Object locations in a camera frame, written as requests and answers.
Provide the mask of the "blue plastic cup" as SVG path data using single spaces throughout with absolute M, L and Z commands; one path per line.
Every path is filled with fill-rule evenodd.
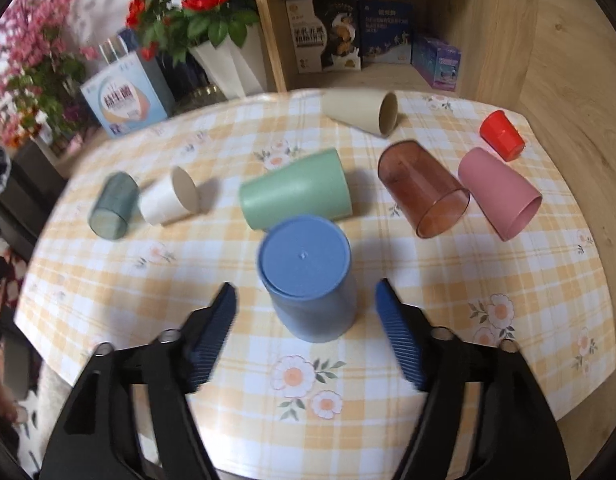
M 270 229 L 257 255 L 259 278 L 281 323 L 295 337 L 313 344 L 337 339 L 355 322 L 351 263 L 344 232 L 310 214 Z

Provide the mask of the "pink plastic cup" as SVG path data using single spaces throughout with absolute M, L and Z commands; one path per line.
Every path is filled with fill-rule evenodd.
M 526 228 L 542 203 L 529 180 L 482 148 L 463 156 L 458 177 L 504 242 Z

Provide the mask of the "dark teal transparent cup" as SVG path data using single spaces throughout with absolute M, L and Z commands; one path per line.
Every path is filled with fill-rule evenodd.
M 137 182 L 123 171 L 111 174 L 89 214 L 93 233 L 103 240 L 119 240 L 128 231 L 139 198 Z

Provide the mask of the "white plastic cup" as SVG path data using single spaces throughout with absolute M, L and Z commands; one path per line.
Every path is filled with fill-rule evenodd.
M 197 214 L 200 198 L 186 170 L 173 166 L 166 176 L 157 179 L 140 193 L 138 206 L 148 224 L 163 226 Z

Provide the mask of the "brown transparent cup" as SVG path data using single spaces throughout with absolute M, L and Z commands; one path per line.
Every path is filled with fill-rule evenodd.
M 450 230 L 470 203 L 470 192 L 415 140 L 386 148 L 378 160 L 378 178 L 419 238 Z

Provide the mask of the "red plastic cup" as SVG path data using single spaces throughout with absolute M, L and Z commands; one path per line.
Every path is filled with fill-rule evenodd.
M 525 148 L 525 141 L 503 110 L 495 110 L 483 120 L 479 135 L 505 162 L 517 159 Z

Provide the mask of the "green plastic cup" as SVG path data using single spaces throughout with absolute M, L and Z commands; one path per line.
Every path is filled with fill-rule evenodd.
M 329 220 L 352 215 L 346 174 L 335 148 L 244 182 L 238 200 L 247 225 L 255 231 L 267 231 L 302 214 Z

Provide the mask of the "beige plastic cup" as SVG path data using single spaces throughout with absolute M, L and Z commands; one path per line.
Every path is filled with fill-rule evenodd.
M 391 91 L 333 88 L 321 96 L 325 116 L 366 133 L 387 138 L 396 128 L 398 100 Z

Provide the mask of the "yellow checkered floral tablecloth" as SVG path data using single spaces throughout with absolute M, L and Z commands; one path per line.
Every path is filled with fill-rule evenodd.
M 224 103 L 91 152 L 44 228 L 16 322 L 66 382 L 103 341 L 138 346 L 207 306 L 238 315 L 191 400 L 214 464 L 255 479 L 386 479 L 424 398 L 401 375 L 374 307 L 392 282 L 464 340 L 516 341 L 562 417 L 616 367 L 613 307 L 578 203 L 528 120 L 513 169 L 542 202 L 502 240 L 476 203 L 415 234 L 378 178 L 387 141 L 332 122 L 317 91 Z M 354 214 L 308 245 L 262 256 L 238 192 L 323 151 L 340 156 Z

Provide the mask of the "white blue probiotic box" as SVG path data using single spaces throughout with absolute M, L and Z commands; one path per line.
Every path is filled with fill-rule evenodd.
M 174 96 L 157 62 L 137 52 L 100 70 L 80 91 L 112 139 L 162 122 L 174 111 Z

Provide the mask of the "pink flower plant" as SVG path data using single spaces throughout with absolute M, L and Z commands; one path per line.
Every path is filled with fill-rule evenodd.
M 55 139 L 92 125 L 79 87 L 91 48 L 72 48 L 67 22 L 76 0 L 13 0 L 0 18 L 0 144 L 20 148 L 48 126 Z

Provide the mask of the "purple box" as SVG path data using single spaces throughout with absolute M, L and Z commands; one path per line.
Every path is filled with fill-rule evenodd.
M 457 88 L 461 51 L 445 41 L 417 36 L 412 44 L 411 64 L 437 90 Z

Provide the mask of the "silver blue box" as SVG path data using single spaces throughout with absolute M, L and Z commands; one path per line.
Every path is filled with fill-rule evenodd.
M 107 65 L 113 64 L 130 52 L 124 38 L 120 35 L 104 40 L 102 44 L 99 44 L 99 51 L 103 61 Z

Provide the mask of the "white vase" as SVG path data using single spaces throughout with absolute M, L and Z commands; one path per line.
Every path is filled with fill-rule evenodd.
M 238 47 L 228 37 L 219 47 L 206 41 L 191 48 L 190 53 L 227 100 L 243 99 L 265 93 L 269 89 L 259 25 L 247 26 L 247 36 L 242 47 Z

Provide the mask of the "dark blue box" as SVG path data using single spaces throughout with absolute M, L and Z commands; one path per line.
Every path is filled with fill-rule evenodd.
M 363 63 L 410 64 L 412 5 L 362 0 L 360 13 Z

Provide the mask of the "wooden shelf unit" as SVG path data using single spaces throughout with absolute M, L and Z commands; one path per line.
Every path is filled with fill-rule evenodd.
M 437 37 L 462 54 L 457 96 L 515 106 L 526 78 L 536 34 L 538 0 L 382 0 L 409 3 L 417 32 Z M 276 90 L 370 87 L 428 88 L 410 65 L 371 64 L 358 72 L 302 74 L 296 66 L 287 0 L 256 0 Z

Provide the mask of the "red rose bouquet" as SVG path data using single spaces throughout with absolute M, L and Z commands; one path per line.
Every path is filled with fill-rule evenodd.
M 126 16 L 142 58 L 165 52 L 176 63 L 205 42 L 216 48 L 230 40 L 243 47 L 258 23 L 256 0 L 130 0 Z

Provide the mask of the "black and white biscuit box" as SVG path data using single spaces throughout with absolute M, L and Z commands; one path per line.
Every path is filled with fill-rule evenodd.
M 300 74 L 361 70 L 357 0 L 287 0 Z

